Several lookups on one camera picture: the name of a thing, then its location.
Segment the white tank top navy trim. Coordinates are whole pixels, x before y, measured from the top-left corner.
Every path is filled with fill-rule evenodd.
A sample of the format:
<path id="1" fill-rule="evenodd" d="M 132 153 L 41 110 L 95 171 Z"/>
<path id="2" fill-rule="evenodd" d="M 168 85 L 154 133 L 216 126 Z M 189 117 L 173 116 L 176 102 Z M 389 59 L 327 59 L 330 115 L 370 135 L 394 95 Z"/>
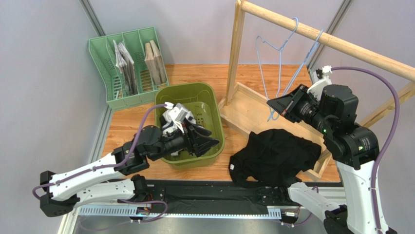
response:
<path id="1" fill-rule="evenodd" d="M 162 123 L 162 135 L 172 140 L 174 137 L 182 135 L 185 130 L 183 127 L 184 119 L 190 123 L 196 124 L 193 113 L 188 110 L 185 106 L 175 106 L 171 109 L 167 109 L 161 117 L 160 122 Z"/>

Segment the black garment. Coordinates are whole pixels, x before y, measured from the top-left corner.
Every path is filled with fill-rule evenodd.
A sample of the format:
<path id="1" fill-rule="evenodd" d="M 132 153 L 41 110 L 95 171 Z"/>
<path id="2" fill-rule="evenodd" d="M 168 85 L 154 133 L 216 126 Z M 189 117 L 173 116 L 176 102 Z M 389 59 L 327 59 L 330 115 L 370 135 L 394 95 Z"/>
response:
<path id="1" fill-rule="evenodd" d="M 314 168 L 321 146 L 284 129 L 249 134 L 247 145 L 229 159 L 229 175 L 245 188 L 279 187 Z"/>

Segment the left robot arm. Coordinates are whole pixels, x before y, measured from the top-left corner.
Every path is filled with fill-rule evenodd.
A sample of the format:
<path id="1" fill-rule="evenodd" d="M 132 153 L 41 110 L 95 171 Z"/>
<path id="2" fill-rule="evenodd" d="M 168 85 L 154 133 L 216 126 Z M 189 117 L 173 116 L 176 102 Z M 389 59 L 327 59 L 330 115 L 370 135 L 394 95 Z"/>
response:
<path id="1" fill-rule="evenodd" d="M 150 160 L 180 151 L 204 156 L 221 143 L 211 134 L 189 121 L 171 133 L 154 125 L 146 126 L 132 141 L 93 163 L 61 174 L 41 173 L 40 185 L 45 194 L 39 197 L 39 207 L 47 217 L 57 217 L 89 203 L 143 202 L 150 193 L 145 178 L 138 172 L 149 168 Z"/>

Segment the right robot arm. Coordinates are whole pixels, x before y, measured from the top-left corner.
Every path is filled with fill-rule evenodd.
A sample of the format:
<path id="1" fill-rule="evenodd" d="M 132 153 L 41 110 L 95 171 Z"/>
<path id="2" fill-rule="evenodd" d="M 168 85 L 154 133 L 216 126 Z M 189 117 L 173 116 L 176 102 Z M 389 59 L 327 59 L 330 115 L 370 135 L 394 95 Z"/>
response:
<path id="1" fill-rule="evenodd" d="M 336 163 L 345 204 L 330 201 L 297 181 L 287 186 L 289 198 L 304 206 L 329 234 L 392 234 L 382 216 L 372 170 L 380 157 L 376 135 L 355 122 L 358 98 L 344 85 L 329 84 L 320 99 L 299 85 L 291 93 L 271 99 L 268 106 L 295 123 L 305 122 L 322 133 Z"/>

